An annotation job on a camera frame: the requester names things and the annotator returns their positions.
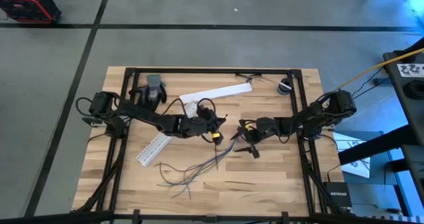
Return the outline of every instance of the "wooden table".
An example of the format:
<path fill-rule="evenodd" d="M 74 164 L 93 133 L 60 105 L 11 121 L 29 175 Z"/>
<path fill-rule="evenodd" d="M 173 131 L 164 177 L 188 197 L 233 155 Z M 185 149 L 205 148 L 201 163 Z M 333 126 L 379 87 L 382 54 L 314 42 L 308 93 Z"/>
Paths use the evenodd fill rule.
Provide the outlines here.
<path fill-rule="evenodd" d="M 109 67 L 103 90 L 120 93 L 124 71 L 125 67 Z M 303 69 L 302 74 L 307 102 L 311 103 L 323 93 L 319 73 L 316 69 Z M 245 79 L 234 74 L 164 73 L 161 77 L 166 83 L 168 102 L 159 106 L 158 113 L 179 95 L 245 82 Z M 262 77 L 252 81 L 252 92 L 213 100 L 219 117 L 228 114 L 227 122 L 220 129 L 225 139 L 219 150 L 229 146 L 229 139 L 235 134 L 239 119 L 293 115 L 290 96 L 282 96 L 276 91 L 282 76 L 264 74 Z M 145 83 L 146 74 L 143 74 L 138 84 L 141 86 Z M 174 105 L 169 113 L 179 113 L 181 109 L 180 105 Z M 91 135 L 103 132 L 104 129 L 96 128 Z M 134 209 L 140 209 L 143 214 L 158 215 L 281 216 L 282 211 L 287 211 L 294 217 L 309 216 L 295 135 L 287 144 L 281 144 L 277 137 L 264 140 L 257 145 L 261 155 L 258 159 L 253 159 L 247 152 L 232 152 L 218 170 L 191 187 L 190 199 L 187 192 L 172 198 L 183 187 L 168 189 L 158 186 L 163 184 L 163 180 L 159 168 L 153 165 L 165 162 L 178 169 L 186 169 L 214 157 L 213 145 L 200 137 L 174 138 L 152 164 L 144 167 L 136 156 L 157 134 L 156 128 L 140 121 L 131 121 L 115 213 L 132 214 Z M 236 148 L 243 146 L 246 143 L 239 142 Z M 316 147 L 321 176 L 325 180 L 327 171 L 339 164 L 337 150 L 328 138 L 317 140 Z M 72 209 L 80 207 L 100 183 L 108 148 L 109 137 L 99 137 L 88 144 Z M 165 176 L 175 181 L 181 178 L 171 169 L 166 169 Z M 343 180 L 340 168 L 331 171 L 330 176 L 332 181 Z M 110 187 L 105 203 L 110 198 Z M 315 202 L 318 200 L 317 192 L 314 186 Z"/>

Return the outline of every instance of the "yellow cable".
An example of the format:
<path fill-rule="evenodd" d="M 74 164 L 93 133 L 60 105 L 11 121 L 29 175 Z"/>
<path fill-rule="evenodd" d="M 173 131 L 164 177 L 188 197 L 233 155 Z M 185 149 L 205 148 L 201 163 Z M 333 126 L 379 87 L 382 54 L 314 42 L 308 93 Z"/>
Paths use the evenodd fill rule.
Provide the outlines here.
<path fill-rule="evenodd" d="M 385 62 L 379 63 L 379 64 L 377 64 L 377 65 L 375 65 L 375 66 L 373 66 L 373 67 L 371 67 L 371 68 L 368 68 L 367 70 L 365 70 L 365 71 L 361 72 L 359 75 L 357 75 L 356 77 L 354 77 L 354 78 L 350 79 L 349 81 L 345 82 L 344 84 L 340 85 L 338 88 L 336 88 L 336 89 L 335 89 L 335 91 L 336 91 L 336 90 L 338 90 L 338 89 L 340 89 L 340 88 L 342 88 L 342 87 L 344 87 L 345 85 L 349 84 L 350 82 L 353 82 L 354 80 L 356 80 L 356 79 L 360 78 L 360 77 L 361 77 L 361 76 L 363 76 L 365 73 L 368 73 L 368 72 L 370 72 L 370 71 L 372 71 L 372 70 L 374 70 L 374 69 L 376 69 L 376 68 L 381 68 L 382 66 L 385 66 L 385 65 L 387 65 L 387 64 L 391 64 L 392 62 L 399 61 L 399 60 L 401 60 L 401 59 L 407 58 L 407 57 L 409 57 L 409 56 L 412 56 L 412 55 L 415 55 L 415 54 L 418 54 L 418 53 L 421 53 L 421 52 L 424 52 L 424 48 L 419 49 L 419 50 L 415 50 L 415 51 L 410 52 L 410 53 L 407 53 L 407 54 L 405 54 L 405 55 L 398 56 L 397 58 L 393 58 L 393 59 L 387 60 L 387 61 L 385 61 Z"/>

